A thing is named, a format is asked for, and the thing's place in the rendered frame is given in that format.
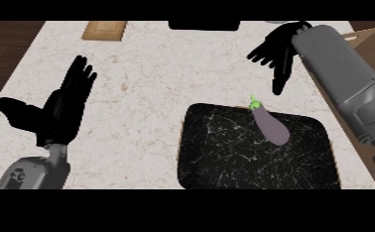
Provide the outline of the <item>purple eggplant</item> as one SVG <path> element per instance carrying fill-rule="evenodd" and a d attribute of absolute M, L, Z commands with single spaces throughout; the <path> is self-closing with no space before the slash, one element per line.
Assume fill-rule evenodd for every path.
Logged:
<path fill-rule="evenodd" d="M 255 122 L 266 139 L 277 146 L 282 146 L 289 139 L 289 131 L 283 123 L 274 118 L 267 111 L 263 103 L 251 96 L 249 109 Z"/>

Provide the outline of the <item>tan wooden block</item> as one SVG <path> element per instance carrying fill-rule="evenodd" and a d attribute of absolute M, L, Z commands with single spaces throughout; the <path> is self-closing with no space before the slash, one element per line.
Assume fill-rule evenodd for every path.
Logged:
<path fill-rule="evenodd" d="M 93 41 L 119 41 L 125 29 L 125 21 L 88 21 L 82 39 Z"/>

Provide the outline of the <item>black scratched tray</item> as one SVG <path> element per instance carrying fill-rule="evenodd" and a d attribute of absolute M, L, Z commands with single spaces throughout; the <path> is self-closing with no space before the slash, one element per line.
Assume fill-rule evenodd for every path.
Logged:
<path fill-rule="evenodd" d="M 341 188 L 322 123 L 300 115 L 273 116 L 289 130 L 282 146 L 266 139 L 248 109 L 205 103 L 189 106 L 177 162 L 184 188 Z"/>

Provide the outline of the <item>black appliance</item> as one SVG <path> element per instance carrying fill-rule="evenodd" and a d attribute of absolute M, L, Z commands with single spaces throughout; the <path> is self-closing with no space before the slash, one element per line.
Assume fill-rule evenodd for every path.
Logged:
<path fill-rule="evenodd" d="M 239 21 L 170 21 L 168 27 L 173 30 L 199 30 L 199 31 L 238 31 Z"/>

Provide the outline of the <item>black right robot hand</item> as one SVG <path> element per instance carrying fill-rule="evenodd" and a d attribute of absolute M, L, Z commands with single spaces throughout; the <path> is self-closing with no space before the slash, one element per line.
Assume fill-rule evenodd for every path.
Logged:
<path fill-rule="evenodd" d="M 292 58 L 297 55 L 291 39 L 311 25 L 305 21 L 282 24 L 266 36 L 264 42 L 249 52 L 248 59 L 274 70 L 273 94 L 280 95 L 291 75 Z"/>

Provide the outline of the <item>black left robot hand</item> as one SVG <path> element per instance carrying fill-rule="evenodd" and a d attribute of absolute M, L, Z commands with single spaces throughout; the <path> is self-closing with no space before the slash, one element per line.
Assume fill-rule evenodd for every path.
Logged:
<path fill-rule="evenodd" d="M 0 112 L 10 126 L 35 134 L 38 147 L 66 145 L 77 137 L 94 79 L 87 58 L 77 56 L 62 86 L 50 94 L 43 108 L 0 97 Z"/>

